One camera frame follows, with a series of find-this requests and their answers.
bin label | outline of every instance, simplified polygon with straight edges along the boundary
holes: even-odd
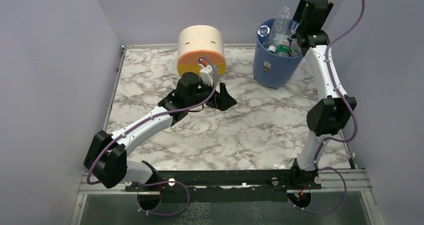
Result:
[[[265,61],[263,63],[263,70],[268,73],[270,71],[270,69],[271,69],[271,63]]]

marble tabletop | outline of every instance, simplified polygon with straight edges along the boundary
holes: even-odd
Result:
[[[158,170],[287,169],[308,136],[306,114],[317,102],[311,69],[302,61],[277,90],[253,79],[254,49],[226,48],[226,84],[237,105],[226,111],[205,106],[152,136],[129,155]],[[113,100],[107,132],[149,113],[180,76],[177,49],[128,49]],[[349,168],[345,147],[330,141],[320,167]]]

white and orange container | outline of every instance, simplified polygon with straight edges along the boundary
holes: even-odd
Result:
[[[227,63],[224,57],[223,37],[213,26],[189,26],[179,34],[176,62],[178,74],[182,76],[186,72],[193,72],[200,75],[199,57],[208,58],[218,67],[219,78],[224,75]]]

gray wall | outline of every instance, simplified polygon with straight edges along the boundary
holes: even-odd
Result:
[[[0,0],[0,224],[69,224],[120,43],[96,0]]]
[[[334,0],[339,5],[343,0]],[[125,45],[176,44],[192,25],[221,31],[224,43],[255,42],[255,30],[281,6],[296,10],[299,0],[98,0]],[[336,13],[334,8],[331,17]]]
[[[424,221],[424,0],[366,0],[357,29],[333,47],[344,87],[358,101],[349,144],[366,167],[387,225]],[[345,0],[328,31],[354,23],[360,0]],[[347,130],[352,131],[352,124]]]

blue trash bin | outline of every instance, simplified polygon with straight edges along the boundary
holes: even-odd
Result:
[[[274,19],[264,22],[262,25],[267,25],[272,28]],[[295,70],[302,61],[303,56],[281,57],[269,52],[262,43],[268,37],[261,37],[256,33],[256,49],[253,59],[253,78],[261,85],[273,89],[278,89],[284,86],[292,77]]]

